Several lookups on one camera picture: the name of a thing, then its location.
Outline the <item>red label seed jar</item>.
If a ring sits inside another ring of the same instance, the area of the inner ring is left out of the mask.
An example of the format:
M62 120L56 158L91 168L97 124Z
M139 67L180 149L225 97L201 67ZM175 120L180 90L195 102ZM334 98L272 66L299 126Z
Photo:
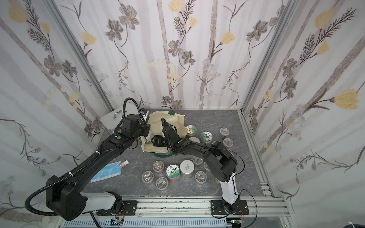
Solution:
M180 178L180 167L176 164L171 164L166 168L167 179L170 182L177 182Z

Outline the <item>yellow label tall jar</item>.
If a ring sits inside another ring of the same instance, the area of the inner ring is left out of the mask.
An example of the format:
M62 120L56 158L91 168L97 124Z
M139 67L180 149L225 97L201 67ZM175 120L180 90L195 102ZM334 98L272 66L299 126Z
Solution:
M187 125L186 127L186 131L187 131L187 138L191 138L194 137L196 132L197 132L197 128L194 125Z

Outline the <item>silver lid text jar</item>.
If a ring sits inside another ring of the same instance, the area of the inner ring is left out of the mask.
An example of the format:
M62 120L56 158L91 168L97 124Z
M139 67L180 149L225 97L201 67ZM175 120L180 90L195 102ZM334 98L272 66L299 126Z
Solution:
M190 137L189 138L191 141L195 142L195 143L199 143L200 140L197 137Z

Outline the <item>white lid seed jar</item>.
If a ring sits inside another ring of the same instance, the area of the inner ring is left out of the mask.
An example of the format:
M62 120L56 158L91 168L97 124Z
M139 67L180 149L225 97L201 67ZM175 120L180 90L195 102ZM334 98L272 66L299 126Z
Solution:
M184 160L180 164L180 174L186 179L190 179L194 174L194 163L191 160Z

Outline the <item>large strawberry label jar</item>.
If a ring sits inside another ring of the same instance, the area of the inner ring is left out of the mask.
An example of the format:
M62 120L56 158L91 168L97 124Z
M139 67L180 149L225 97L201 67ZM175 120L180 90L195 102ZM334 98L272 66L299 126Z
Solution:
M210 132L204 131L200 135L200 142L201 143L211 143L213 140L213 135Z

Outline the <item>clear lid green seed cup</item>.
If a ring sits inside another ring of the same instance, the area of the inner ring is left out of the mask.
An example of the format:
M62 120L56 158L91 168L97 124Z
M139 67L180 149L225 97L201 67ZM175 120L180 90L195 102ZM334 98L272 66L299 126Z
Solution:
M230 130L226 127L222 127L219 131L220 138L224 139L230 134Z

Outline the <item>orange sunflower seed cup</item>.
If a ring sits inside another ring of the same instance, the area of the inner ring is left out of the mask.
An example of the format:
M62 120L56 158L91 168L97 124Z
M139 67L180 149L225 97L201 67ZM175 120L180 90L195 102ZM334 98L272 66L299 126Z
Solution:
M234 144L234 142L231 138L224 138L222 143L227 149L231 149Z

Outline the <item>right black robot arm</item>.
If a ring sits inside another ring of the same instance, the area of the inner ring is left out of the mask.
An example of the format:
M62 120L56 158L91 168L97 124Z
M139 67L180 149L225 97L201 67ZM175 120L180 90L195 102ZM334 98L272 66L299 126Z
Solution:
M220 141L214 143L193 142L181 138L175 126L162 119L162 135L152 137L152 144L166 147L173 155L193 155L202 158L211 173L219 180L222 189L222 206L226 214L234 214L239 207L240 196L237 193L235 175L237 160Z

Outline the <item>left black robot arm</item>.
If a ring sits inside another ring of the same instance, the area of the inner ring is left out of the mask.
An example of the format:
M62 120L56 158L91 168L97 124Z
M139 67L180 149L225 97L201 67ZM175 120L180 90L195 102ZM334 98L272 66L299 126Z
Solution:
M141 136L148 136L146 115L127 115L89 158L61 177L52 176L47 184L46 206L66 221L80 214L105 210L118 214L123 209L122 197L105 193L83 193L83 189L112 160L130 148Z

